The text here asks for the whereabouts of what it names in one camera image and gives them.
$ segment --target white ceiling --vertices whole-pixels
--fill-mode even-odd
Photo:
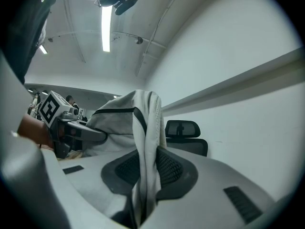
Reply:
[[[42,94],[42,91],[44,90],[46,90],[48,93],[50,91],[54,91],[60,94],[63,98],[66,98],[66,96],[71,95],[80,108],[87,110],[97,110],[98,108],[106,104],[108,101],[114,99],[113,95],[111,94],[77,89],[72,87],[40,84],[25,84],[24,86],[27,89],[33,89],[33,96],[36,92],[39,92],[41,94],[42,101],[44,101],[44,99],[46,98],[46,95]]]
[[[148,45],[137,45],[134,38],[114,31],[150,39],[171,0],[138,0],[123,15],[112,14],[111,52],[102,50],[102,10],[91,0],[57,0],[51,8],[44,46],[48,54],[37,51],[28,74],[57,73],[100,75],[117,74],[146,79],[158,60],[142,55]],[[196,9],[206,0],[175,0],[161,21],[154,42],[168,46]],[[159,59],[164,48],[151,44],[148,53]]]

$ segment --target fluorescent light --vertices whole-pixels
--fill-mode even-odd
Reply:
[[[102,9],[102,44],[104,52],[110,52],[110,22],[112,6]]]
[[[47,50],[41,45],[40,47],[40,50],[43,52],[43,54],[47,54]]]

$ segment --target ceiling light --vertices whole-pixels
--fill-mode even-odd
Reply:
[[[39,48],[43,52],[43,54],[47,54],[48,53],[47,50],[44,48],[44,46],[41,45]]]
[[[110,52],[110,22],[112,6],[102,9],[102,44],[104,52]]]

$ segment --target black hair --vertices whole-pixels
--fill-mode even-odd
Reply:
[[[37,98],[37,103],[36,104],[39,104],[40,103],[40,93],[39,92],[37,92],[37,93],[35,93],[35,95],[38,95],[38,98]]]
[[[71,95],[66,96],[66,101],[69,102],[71,98],[72,98]]]

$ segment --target black mesh chair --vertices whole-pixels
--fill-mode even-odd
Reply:
[[[169,120],[166,124],[165,135],[168,147],[207,156],[208,143],[196,138],[200,136],[200,128],[194,121]]]

